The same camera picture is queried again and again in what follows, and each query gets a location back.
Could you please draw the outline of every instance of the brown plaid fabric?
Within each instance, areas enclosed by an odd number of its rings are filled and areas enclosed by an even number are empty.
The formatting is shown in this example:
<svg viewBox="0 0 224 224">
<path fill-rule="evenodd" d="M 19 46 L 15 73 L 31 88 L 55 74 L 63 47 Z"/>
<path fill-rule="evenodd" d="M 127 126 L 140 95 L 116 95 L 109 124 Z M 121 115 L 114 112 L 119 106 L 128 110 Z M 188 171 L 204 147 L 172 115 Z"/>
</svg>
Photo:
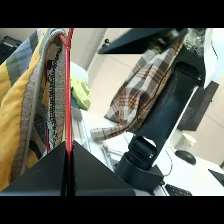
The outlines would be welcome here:
<svg viewBox="0 0 224 224">
<path fill-rule="evenodd" d="M 161 54 L 156 50 L 144 53 L 114 96 L 105 115 L 105 118 L 118 125 L 92 129 L 91 135 L 94 141 L 106 140 L 124 131 L 135 133 L 139 130 L 165 87 L 171 75 L 170 66 L 182 46 L 183 40 L 180 40 Z"/>
</svg>

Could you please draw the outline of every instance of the cloth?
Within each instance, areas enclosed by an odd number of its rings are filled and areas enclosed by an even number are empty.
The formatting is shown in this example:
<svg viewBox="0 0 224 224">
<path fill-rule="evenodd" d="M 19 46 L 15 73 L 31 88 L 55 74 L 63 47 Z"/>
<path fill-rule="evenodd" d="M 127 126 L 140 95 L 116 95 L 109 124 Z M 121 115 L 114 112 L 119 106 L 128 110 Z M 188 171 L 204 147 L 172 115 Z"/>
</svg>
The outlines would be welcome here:
<svg viewBox="0 0 224 224">
<path fill-rule="evenodd" d="M 169 69 L 182 48 L 183 40 L 176 42 L 165 52 L 155 45 L 137 62 L 131 74 L 114 96 L 105 118 L 118 123 L 115 127 L 92 129 L 94 141 L 103 141 L 124 131 L 136 132 L 165 87 Z"/>
<path fill-rule="evenodd" d="M 64 47 L 61 29 L 38 29 L 0 66 L 0 191 L 61 143 Z"/>
<path fill-rule="evenodd" d="M 71 76 L 72 97 L 80 109 L 88 110 L 90 107 L 89 87 L 84 80 Z"/>
</svg>

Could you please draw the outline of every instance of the table surface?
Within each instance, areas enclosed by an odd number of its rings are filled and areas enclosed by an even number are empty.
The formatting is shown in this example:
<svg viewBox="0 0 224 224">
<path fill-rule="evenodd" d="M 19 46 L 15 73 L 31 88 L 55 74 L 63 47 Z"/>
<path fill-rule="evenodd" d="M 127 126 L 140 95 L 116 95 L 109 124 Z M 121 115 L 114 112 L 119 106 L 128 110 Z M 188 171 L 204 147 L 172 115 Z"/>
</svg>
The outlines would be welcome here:
<svg viewBox="0 0 224 224">
<path fill-rule="evenodd" d="M 115 123 L 94 113 L 88 113 L 81 110 L 81 114 L 82 120 L 77 122 L 73 119 L 74 139 L 112 170 L 111 163 L 108 161 L 108 158 L 104 153 L 103 143 L 94 142 L 91 137 L 90 130 L 98 127 L 112 127 Z M 128 151 L 128 143 L 130 142 L 131 137 L 131 133 L 125 133 L 107 140 L 106 144 L 109 148 L 125 152 Z M 160 153 L 157 160 L 157 165 L 161 172 L 163 175 L 166 175 L 169 173 L 171 168 L 171 160 L 167 153 L 169 153 L 172 159 L 172 172 L 169 176 L 164 177 L 165 183 L 188 190 L 194 196 L 224 196 L 224 187 L 208 171 L 208 169 L 211 169 L 224 174 L 224 171 L 217 164 L 196 157 L 196 165 L 191 165 L 175 156 L 174 151 L 175 149 L 168 147 Z"/>
</svg>

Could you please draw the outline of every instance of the keyboard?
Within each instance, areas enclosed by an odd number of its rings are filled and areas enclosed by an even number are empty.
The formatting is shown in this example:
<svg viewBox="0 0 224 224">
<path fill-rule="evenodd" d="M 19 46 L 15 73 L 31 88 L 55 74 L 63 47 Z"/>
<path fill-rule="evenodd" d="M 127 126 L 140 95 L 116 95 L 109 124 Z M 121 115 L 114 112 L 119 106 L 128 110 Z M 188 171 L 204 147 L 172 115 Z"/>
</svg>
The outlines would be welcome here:
<svg viewBox="0 0 224 224">
<path fill-rule="evenodd" d="M 167 184 L 165 186 L 166 191 L 169 193 L 170 196 L 193 196 L 191 192 L 180 189 L 178 187 L 174 187 L 172 185 Z"/>
</svg>

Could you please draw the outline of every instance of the striped fabric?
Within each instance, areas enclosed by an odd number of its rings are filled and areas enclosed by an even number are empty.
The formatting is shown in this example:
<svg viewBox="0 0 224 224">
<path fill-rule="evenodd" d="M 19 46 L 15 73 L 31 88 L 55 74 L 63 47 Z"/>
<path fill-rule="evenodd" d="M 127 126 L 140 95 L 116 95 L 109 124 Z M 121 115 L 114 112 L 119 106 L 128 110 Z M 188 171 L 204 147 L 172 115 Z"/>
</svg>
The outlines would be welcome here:
<svg viewBox="0 0 224 224">
<path fill-rule="evenodd" d="M 38 29 L 0 66 L 0 191 L 62 141 L 64 47 L 61 29 Z"/>
<path fill-rule="evenodd" d="M 124 131 L 136 133 L 139 130 L 165 87 L 171 75 L 170 66 L 182 45 L 183 40 L 180 40 L 161 54 L 157 47 L 144 53 L 114 96 L 105 115 L 105 118 L 118 124 L 110 128 L 92 129 L 93 140 L 103 141 Z"/>
</svg>

